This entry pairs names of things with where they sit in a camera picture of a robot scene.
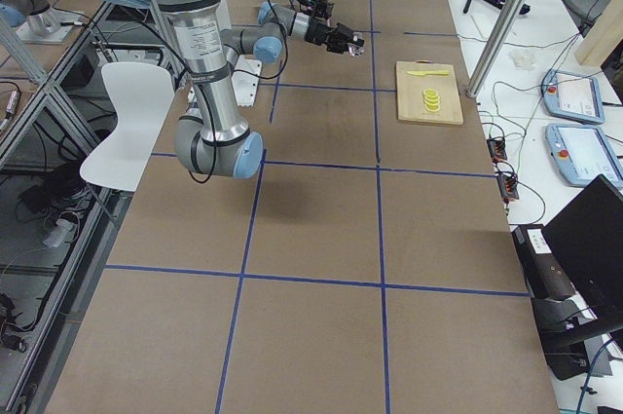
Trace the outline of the crumpled white tissue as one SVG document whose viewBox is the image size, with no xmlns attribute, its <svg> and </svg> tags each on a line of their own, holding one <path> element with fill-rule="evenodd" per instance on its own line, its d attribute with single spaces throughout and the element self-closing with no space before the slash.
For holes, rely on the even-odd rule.
<svg viewBox="0 0 623 414">
<path fill-rule="evenodd" d="M 535 68 L 536 57 L 533 51 L 526 49 L 515 49 L 508 54 L 515 68 L 519 70 L 532 71 Z"/>
</svg>

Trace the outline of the lemon slices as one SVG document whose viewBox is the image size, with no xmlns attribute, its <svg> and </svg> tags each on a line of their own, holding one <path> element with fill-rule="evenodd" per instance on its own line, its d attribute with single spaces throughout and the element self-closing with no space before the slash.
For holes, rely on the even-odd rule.
<svg viewBox="0 0 623 414">
<path fill-rule="evenodd" d="M 427 88 L 422 91 L 422 101 L 424 109 L 429 113 L 437 113 L 441 108 L 441 96 L 432 89 Z"/>
</svg>

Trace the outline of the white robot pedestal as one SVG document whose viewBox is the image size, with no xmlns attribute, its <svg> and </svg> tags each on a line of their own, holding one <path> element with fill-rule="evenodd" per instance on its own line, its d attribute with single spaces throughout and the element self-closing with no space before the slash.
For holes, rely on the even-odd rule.
<svg viewBox="0 0 623 414">
<path fill-rule="evenodd" d="M 262 70 L 259 60 L 233 52 L 189 59 L 187 65 L 193 84 L 188 102 L 196 111 L 206 106 L 224 113 L 253 105 Z"/>
</svg>

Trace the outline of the black laptop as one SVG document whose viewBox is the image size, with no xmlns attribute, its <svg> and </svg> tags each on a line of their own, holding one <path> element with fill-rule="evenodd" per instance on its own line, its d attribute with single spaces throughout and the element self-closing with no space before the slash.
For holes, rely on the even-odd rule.
<svg viewBox="0 0 623 414">
<path fill-rule="evenodd" d="M 622 309 L 622 193 L 595 177 L 543 228 L 577 292 L 599 310 Z"/>
</svg>

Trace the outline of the aluminium frame post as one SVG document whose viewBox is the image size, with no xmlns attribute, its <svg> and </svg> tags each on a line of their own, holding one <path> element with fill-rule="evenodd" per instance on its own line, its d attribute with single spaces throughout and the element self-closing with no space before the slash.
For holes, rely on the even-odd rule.
<svg viewBox="0 0 623 414">
<path fill-rule="evenodd" d="M 475 98 L 482 89 L 484 82 L 493 69 L 497 55 L 499 54 L 505 39 L 510 32 L 513 22 L 519 15 L 521 7 L 526 0 L 507 0 L 495 22 L 494 28 L 486 46 L 481 53 L 476 67 L 469 80 L 466 95 Z"/>
</svg>

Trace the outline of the yellow plastic knife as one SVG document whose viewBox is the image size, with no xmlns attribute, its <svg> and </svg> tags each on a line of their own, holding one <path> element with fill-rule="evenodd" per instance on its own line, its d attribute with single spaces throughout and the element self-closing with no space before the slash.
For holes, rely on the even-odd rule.
<svg viewBox="0 0 623 414">
<path fill-rule="evenodd" d="M 407 75 L 424 77 L 424 76 L 449 76 L 449 70 L 407 70 Z"/>
</svg>

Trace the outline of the teach pendant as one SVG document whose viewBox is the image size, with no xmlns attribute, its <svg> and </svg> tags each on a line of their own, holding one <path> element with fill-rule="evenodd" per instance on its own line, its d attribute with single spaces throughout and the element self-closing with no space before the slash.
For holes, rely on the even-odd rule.
<svg viewBox="0 0 623 414">
<path fill-rule="evenodd" d="M 585 187 L 602 175 L 614 187 L 622 188 L 622 165 L 601 128 L 549 124 L 545 140 L 554 164 L 570 186 Z"/>
<path fill-rule="evenodd" d="M 554 117 L 593 125 L 605 122 L 600 86 L 594 76 L 551 68 L 540 90 L 545 109 Z"/>
</svg>

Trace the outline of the upper teach pendant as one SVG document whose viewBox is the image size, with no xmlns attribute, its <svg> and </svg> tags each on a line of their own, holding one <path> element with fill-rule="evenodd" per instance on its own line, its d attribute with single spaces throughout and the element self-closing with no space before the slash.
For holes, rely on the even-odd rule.
<svg viewBox="0 0 623 414">
<path fill-rule="evenodd" d="M 605 122 L 600 86 L 594 76 L 551 68 L 540 90 L 545 109 L 554 117 L 593 125 Z"/>
</svg>

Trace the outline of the wooden cutting board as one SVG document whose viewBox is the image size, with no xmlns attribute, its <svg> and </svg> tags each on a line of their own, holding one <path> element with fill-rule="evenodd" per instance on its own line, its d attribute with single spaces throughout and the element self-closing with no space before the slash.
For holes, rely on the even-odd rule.
<svg viewBox="0 0 623 414">
<path fill-rule="evenodd" d="M 463 124 L 457 78 L 450 64 L 397 61 L 395 77 L 400 121 Z"/>
</svg>

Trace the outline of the white chair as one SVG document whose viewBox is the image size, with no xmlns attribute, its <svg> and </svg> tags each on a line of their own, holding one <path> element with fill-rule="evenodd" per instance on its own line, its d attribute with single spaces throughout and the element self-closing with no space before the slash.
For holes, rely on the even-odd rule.
<svg viewBox="0 0 623 414">
<path fill-rule="evenodd" d="M 171 75 L 154 64 L 121 61 L 104 64 L 101 77 L 117 124 L 80 174 L 91 185 L 133 192 L 174 99 Z"/>
</svg>

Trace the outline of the lower teach pendant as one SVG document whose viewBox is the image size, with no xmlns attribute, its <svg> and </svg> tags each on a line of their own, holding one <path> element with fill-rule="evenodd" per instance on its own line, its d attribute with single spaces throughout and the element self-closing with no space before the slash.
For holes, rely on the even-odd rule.
<svg viewBox="0 0 623 414">
<path fill-rule="evenodd" d="M 602 175 L 614 187 L 622 188 L 622 165 L 601 128 L 549 124 L 545 140 L 554 164 L 570 186 L 585 187 Z"/>
</svg>

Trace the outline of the clear shot glass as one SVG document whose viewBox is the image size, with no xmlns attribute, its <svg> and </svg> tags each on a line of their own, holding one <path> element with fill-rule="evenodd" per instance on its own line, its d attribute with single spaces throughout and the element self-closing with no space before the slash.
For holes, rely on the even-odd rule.
<svg viewBox="0 0 623 414">
<path fill-rule="evenodd" d="M 348 41 L 348 53 L 351 56 L 362 56 L 364 52 L 365 40 L 359 34 L 354 34 Z"/>
</svg>

